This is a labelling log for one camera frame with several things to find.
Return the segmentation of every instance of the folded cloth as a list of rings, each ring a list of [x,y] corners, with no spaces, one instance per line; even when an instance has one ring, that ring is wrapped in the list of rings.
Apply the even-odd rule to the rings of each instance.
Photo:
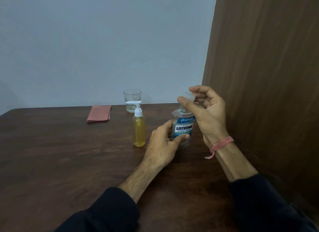
[[[107,121],[111,119],[111,106],[93,105],[86,122]]]

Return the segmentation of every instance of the glass of water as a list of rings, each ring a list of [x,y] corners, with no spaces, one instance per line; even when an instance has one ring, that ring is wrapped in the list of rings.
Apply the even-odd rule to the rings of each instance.
[[[136,105],[134,104],[127,104],[127,101],[141,101],[142,98],[142,91],[139,89],[127,89],[124,92],[124,99],[126,104],[126,111],[130,113],[134,113],[136,109]]]

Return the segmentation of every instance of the hand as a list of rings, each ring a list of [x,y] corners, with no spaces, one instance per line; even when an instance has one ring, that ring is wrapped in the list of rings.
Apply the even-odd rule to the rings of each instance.
[[[169,120],[152,132],[143,161],[163,168],[174,158],[178,145],[190,138],[189,134],[179,135],[170,141],[168,135],[171,133],[172,123],[173,120]]]
[[[203,103],[205,108],[184,97],[178,97],[177,101],[195,115],[204,142],[210,148],[214,143],[229,136],[226,130],[225,102],[210,87],[198,85],[190,87],[189,91],[196,97],[195,102]]]

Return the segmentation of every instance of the dark blue sleeve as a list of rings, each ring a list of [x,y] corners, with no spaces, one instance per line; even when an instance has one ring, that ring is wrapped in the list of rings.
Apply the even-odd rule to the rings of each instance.
[[[229,184],[241,232],[315,232],[312,221],[286,202],[260,174]]]
[[[139,216],[133,199],[123,190],[112,187],[90,208],[68,218],[55,232],[134,231]]]

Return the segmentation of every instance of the wall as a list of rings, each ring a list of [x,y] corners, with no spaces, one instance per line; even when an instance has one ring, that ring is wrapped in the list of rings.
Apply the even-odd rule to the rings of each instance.
[[[203,76],[256,168],[319,221],[319,0],[217,0]]]
[[[201,83],[216,0],[0,0],[0,114],[173,103]]]

